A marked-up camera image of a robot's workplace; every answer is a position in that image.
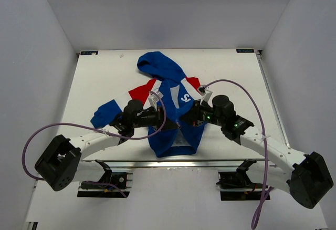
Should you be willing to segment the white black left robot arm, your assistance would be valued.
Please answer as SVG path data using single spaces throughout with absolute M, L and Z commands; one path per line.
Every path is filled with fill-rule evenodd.
M 149 137 L 172 131 L 177 124 L 166 116 L 163 106 L 151 105 L 144 109 L 140 100 L 131 100 L 103 129 L 74 138 L 55 136 L 35 163 L 35 170 L 56 192 L 71 182 L 84 185 L 119 189 L 112 170 L 102 160 L 85 161 L 85 158 L 109 147 L 120 145 L 134 138 L 137 128 L 151 127 Z

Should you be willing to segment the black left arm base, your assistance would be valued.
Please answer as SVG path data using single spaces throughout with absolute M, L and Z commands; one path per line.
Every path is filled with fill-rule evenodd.
M 112 168 L 101 160 L 80 162 L 74 182 L 79 182 L 78 197 L 127 198 L 133 173 L 125 168 Z

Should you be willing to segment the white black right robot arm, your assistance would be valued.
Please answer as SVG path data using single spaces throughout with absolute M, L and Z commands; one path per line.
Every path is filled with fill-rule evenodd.
M 264 156 L 264 161 L 247 159 L 236 169 L 237 181 L 243 187 L 266 179 L 268 187 L 287 192 L 300 205 L 312 209 L 334 185 L 322 155 L 306 154 L 266 137 L 252 122 L 236 114 L 225 95 L 214 97 L 211 106 L 195 101 L 181 120 L 195 127 L 203 123 L 219 126 L 227 139 Z

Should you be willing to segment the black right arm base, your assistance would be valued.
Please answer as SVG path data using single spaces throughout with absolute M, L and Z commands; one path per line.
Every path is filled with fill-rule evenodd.
M 221 201 L 259 201 L 261 199 L 262 182 L 253 183 L 247 176 L 256 160 L 247 159 L 234 171 L 218 171 L 218 181 Z

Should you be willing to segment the blue red white jacket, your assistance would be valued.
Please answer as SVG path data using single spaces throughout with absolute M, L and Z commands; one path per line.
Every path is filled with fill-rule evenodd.
M 167 120 L 172 121 L 177 128 L 155 134 L 155 129 L 149 127 L 150 148 L 158 158 L 195 154 L 205 126 L 202 124 L 195 127 L 182 121 L 181 117 L 191 109 L 195 100 L 202 98 L 198 90 L 201 86 L 199 79 L 187 77 L 176 62 L 159 51 L 140 56 L 137 68 L 150 75 L 151 79 L 146 84 L 101 105 L 90 120 L 93 127 L 100 129 L 107 126 L 132 99 L 140 100 L 144 108 L 150 107 L 150 91 L 158 91 L 163 95 L 158 105 L 165 106 Z

